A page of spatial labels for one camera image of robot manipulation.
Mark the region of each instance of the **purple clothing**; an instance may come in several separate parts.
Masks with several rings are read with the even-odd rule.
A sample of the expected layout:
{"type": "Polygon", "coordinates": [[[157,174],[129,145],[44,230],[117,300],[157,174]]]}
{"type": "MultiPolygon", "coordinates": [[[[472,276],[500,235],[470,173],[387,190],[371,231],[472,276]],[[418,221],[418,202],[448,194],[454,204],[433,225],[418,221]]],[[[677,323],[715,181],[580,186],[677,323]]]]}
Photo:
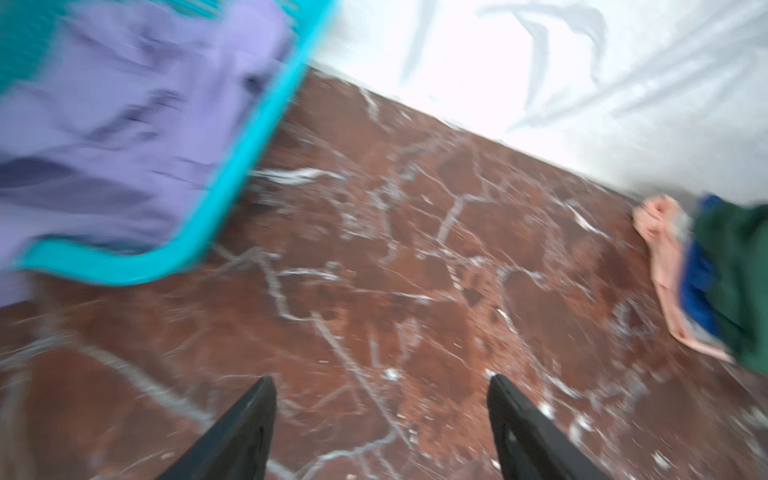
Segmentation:
{"type": "Polygon", "coordinates": [[[292,40],[273,0],[226,5],[74,5],[38,80],[0,99],[0,269],[44,236],[125,253],[172,237],[292,40]]]}

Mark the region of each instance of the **marble floor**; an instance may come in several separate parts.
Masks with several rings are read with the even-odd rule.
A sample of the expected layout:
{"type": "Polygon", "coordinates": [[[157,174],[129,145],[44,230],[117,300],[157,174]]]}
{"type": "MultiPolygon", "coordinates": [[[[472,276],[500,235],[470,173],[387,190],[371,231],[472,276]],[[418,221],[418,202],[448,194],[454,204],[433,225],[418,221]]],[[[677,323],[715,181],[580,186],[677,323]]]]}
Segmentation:
{"type": "Polygon", "coordinates": [[[768,381],[665,331],[633,202],[311,74],[195,270],[0,310],[0,477],[162,472],[262,375],[270,480],[497,479],[504,373],[615,478],[765,478],[768,381]]]}

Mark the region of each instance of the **laundry basket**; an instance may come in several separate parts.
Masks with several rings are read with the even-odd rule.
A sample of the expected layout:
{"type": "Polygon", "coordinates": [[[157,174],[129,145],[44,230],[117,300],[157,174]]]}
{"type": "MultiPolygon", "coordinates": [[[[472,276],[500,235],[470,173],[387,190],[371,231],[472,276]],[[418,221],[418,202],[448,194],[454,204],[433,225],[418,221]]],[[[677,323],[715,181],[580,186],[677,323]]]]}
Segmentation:
{"type": "MultiPolygon", "coordinates": [[[[306,60],[327,26],[335,0],[277,0],[293,19],[296,45],[272,80],[221,164],[210,189],[177,234],[165,245],[139,255],[121,255],[65,239],[39,240],[16,268],[39,270],[97,285],[150,282],[191,268],[204,254],[258,161],[270,135],[298,88],[306,60]]],[[[16,79],[33,78],[69,0],[0,0],[0,91],[16,79]]],[[[217,2],[168,0],[189,15],[215,15],[217,2]]]]}

